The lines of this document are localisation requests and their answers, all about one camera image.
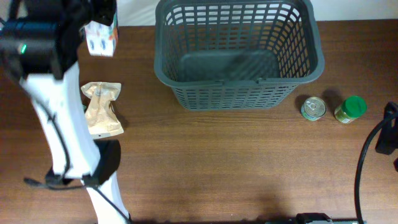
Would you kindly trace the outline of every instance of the plastic bag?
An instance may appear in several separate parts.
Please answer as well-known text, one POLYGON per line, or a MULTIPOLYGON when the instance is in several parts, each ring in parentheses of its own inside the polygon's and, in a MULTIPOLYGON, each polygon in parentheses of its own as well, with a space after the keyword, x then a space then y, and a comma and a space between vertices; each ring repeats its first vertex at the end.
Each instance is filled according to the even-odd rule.
POLYGON ((111 101, 118 98, 121 86, 120 83, 89 82, 81 87, 83 94, 91 99, 85 116, 93 139, 115 136, 124 132, 111 105, 111 101))

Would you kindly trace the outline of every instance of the basket bottom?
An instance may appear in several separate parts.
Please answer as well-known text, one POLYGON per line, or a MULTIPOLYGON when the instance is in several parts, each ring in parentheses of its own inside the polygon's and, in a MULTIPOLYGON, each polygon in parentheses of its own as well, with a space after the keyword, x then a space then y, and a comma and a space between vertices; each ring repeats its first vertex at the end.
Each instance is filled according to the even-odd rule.
POLYGON ((180 59, 178 82, 280 78, 270 50, 201 50, 180 59))

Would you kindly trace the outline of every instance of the spice bottle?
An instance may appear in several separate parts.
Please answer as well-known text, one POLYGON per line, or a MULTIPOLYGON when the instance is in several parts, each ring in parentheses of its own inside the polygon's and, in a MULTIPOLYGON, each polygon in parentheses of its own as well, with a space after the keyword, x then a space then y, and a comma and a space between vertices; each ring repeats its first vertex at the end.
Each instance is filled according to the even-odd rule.
POLYGON ((360 96, 351 96, 335 110, 335 118, 341 123, 351 123, 365 114, 368 106, 360 96))

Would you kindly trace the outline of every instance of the gray basket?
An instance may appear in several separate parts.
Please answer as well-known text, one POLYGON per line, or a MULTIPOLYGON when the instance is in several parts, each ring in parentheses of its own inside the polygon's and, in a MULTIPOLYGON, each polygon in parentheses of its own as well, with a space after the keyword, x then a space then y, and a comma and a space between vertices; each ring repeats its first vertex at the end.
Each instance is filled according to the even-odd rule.
POLYGON ((161 0, 155 73, 190 110, 270 108, 325 67, 308 0, 161 0))

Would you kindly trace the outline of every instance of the wooden table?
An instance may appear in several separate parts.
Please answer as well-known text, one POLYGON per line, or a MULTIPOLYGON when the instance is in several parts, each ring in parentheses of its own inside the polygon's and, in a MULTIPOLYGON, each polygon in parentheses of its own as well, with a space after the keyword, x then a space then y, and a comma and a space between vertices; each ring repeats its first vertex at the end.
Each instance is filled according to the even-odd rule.
MULTIPOLYGON (((370 130, 388 101, 398 102, 398 21, 318 23, 326 68, 270 110, 190 112, 155 77, 154 28, 122 27, 114 58, 80 49, 81 84, 121 82, 115 102, 125 133, 119 186, 137 220, 253 220, 324 212, 353 218, 354 173, 370 130), (332 111, 348 96, 368 103, 363 118, 340 124, 332 111), (308 96, 328 112, 302 118, 308 96)), ((0 75, 0 223, 94 223, 84 190, 31 189, 25 176, 42 179, 52 163, 29 100, 0 75)), ((392 156, 364 165, 363 215, 397 223, 398 173, 392 156)))

